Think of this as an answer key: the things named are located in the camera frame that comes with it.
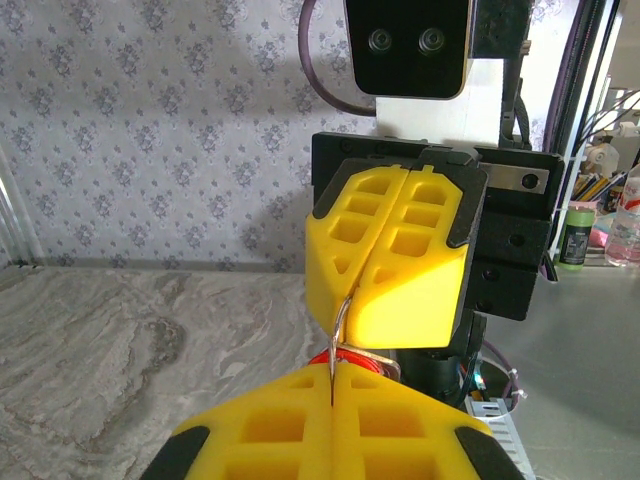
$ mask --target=red wire coil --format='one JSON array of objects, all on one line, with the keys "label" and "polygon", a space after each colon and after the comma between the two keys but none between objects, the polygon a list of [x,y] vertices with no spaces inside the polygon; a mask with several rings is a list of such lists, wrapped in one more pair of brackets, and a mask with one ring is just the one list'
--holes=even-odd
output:
[{"label": "red wire coil", "polygon": [[[358,365],[359,367],[366,368],[370,372],[384,375],[384,369],[378,362],[371,358],[365,357],[363,355],[358,355],[357,353],[350,352],[349,350],[343,350],[342,348],[338,348],[338,350],[336,351],[336,357],[338,361],[342,360],[344,362],[352,363],[354,365]],[[309,361],[309,365],[316,365],[318,363],[329,363],[328,349],[319,353]]]}]

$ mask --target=white wall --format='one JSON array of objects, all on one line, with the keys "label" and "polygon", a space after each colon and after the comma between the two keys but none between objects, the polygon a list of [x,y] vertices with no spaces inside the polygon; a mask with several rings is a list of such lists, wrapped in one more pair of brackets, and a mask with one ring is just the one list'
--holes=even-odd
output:
[{"label": "white wall", "polygon": [[611,86],[640,88],[640,1],[628,0],[611,61]]},{"label": "white wall", "polygon": [[[626,3],[609,74],[612,87],[640,89],[640,1]],[[628,117],[624,120],[638,122],[637,117],[631,114]],[[628,170],[640,148],[640,139],[616,138],[611,144],[620,152],[619,168]]]}]

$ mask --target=gray surface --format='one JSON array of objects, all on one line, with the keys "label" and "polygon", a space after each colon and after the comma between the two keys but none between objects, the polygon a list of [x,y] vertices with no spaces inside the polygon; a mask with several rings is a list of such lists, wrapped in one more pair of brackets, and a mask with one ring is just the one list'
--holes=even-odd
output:
[{"label": "gray surface", "polygon": [[[3,271],[0,478],[138,478],[182,420],[324,347],[303,288],[299,275]],[[526,322],[490,320],[529,394],[515,421],[540,477],[639,477],[638,293],[634,274],[585,269],[541,280]]]},{"label": "gray surface", "polygon": [[2,479],[139,478],[182,421],[326,344],[300,276],[6,272]]},{"label": "gray surface", "polygon": [[640,478],[640,274],[560,276],[538,282],[526,322],[488,322],[529,395],[518,433],[541,478]]}]

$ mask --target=floral wallpaper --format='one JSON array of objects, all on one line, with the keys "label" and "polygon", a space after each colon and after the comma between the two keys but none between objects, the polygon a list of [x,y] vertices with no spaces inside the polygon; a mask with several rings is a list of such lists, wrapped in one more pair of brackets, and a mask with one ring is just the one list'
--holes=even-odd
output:
[{"label": "floral wallpaper", "polygon": [[[536,2],[534,45],[563,3],[575,1]],[[375,121],[308,85],[300,5],[0,0],[0,147],[42,261],[301,271],[311,135],[371,134]],[[352,79],[342,2],[318,2],[311,35],[326,85],[371,104]],[[540,136],[548,98],[536,101]]]}]

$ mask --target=green bottle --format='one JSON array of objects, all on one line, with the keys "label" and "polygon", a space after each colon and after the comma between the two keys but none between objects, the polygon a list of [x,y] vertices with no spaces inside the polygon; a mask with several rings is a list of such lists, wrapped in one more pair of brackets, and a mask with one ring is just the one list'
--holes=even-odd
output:
[{"label": "green bottle", "polygon": [[560,255],[556,258],[556,265],[567,270],[582,270],[595,219],[596,212],[590,208],[569,207],[560,237]]}]

